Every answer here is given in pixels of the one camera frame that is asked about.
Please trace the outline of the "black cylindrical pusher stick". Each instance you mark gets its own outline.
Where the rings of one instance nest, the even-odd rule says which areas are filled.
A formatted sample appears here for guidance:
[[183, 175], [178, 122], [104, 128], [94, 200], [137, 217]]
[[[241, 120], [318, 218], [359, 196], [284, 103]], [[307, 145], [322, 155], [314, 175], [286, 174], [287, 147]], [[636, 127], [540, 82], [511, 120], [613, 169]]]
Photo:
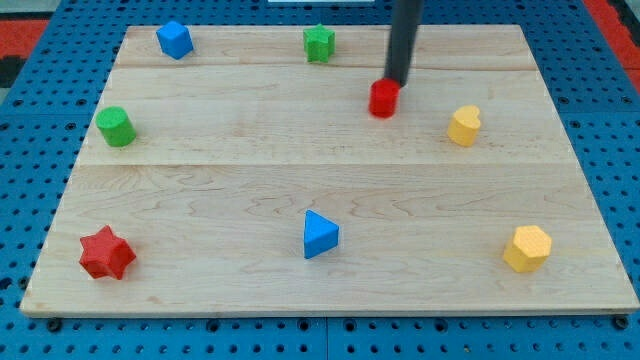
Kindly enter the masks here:
[[423, 0], [396, 0], [393, 6], [384, 77], [396, 81], [400, 87], [408, 81], [423, 10]]

